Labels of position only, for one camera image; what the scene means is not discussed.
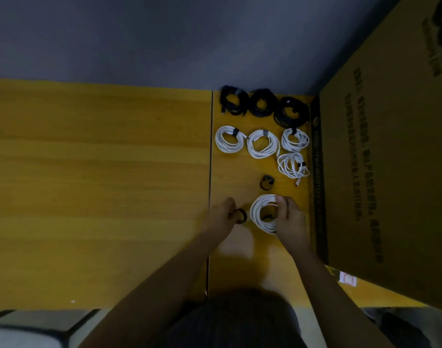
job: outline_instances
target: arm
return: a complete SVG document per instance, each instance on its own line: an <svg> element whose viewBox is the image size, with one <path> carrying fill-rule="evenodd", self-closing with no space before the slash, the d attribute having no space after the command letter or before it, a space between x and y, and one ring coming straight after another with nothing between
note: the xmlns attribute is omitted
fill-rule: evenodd
<svg viewBox="0 0 442 348"><path fill-rule="evenodd" d="M239 220L228 198L210 210L202 232L179 254L129 293L97 325L80 348L142 347L181 309L203 263Z"/></svg>
<svg viewBox="0 0 442 348"><path fill-rule="evenodd" d="M394 348L339 286L313 252L305 215L290 197L276 198L276 233L297 265L329 348Z"/></svg>

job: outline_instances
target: person's left arm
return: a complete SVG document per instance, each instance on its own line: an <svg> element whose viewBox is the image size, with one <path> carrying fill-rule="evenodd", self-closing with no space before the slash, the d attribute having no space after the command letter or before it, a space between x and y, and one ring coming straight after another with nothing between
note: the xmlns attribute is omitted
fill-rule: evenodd
<svg viewBox="0 0 442 348"><path fill-rule="evenodd" d="M201 233L121 300L80 348L142 347L174 319L210 253L242 217L234 199L211 209Z"/></svg>

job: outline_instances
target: wooden table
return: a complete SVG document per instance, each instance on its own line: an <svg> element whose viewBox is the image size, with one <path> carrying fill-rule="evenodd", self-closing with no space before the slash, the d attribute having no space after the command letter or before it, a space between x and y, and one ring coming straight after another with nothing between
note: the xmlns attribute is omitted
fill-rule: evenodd
<svg viewBox="0 0 442 348"><path fill-rule="evenodd" d="M272 117L221 115L218 95L213 133L230 124L280 137ZM308 212L307 180L295 188L273 157L246 148L213 142L210 186L211 114L210 91L0 80L0 309L113 306L194 237L210 187L212 204L233 196L248 210L268 173L273 193ZM309 304L282 245L251 222L210 264L210 294L263 286ZM346 291L362 306L419 305L364 281Z"/></svg>

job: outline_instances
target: person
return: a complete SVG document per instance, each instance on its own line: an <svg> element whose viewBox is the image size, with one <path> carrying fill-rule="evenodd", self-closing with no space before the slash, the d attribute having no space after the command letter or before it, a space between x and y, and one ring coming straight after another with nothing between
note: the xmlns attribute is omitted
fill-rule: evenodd
<svg viewBox="0 0 442 348"><path fill-rule="evenodd" d="M328 348L394 348L312 251L294 200L276 202L277 237L297 266ZM176 320L206 258L241 219L235 209L232 198L211 209L200 234L120 301L80 348L306 347L292 307L265 291L210 298Z"/></svg>

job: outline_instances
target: person's right arm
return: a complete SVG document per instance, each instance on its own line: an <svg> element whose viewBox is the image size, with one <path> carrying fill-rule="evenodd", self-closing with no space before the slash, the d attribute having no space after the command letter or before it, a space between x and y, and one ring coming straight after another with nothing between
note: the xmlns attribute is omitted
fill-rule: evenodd
<svg viewBox="0 0 442 348"><path fill-rule="evenodd" d="M276 197L276 234L295 261L329 348L394 348L348 297L311 249L305 215L290 197Z"/></svg>

